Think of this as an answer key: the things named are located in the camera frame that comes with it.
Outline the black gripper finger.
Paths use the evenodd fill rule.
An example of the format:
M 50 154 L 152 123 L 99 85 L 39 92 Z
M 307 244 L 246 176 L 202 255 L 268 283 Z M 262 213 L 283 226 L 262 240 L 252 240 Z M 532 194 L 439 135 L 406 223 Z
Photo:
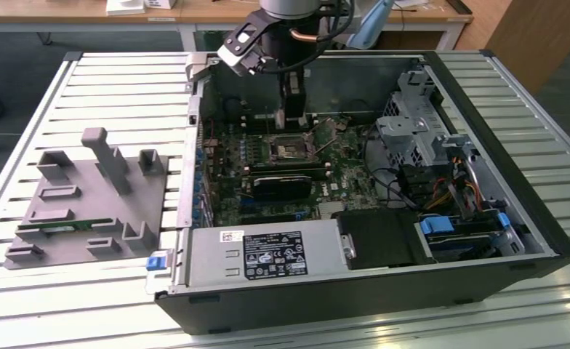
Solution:
M 283 115 L 283 128 L 298 129 L 299 118 L 303 116 L 306 91 L 304 72 L 291 71 L 278 75 L 279 78 L 279 110 Z

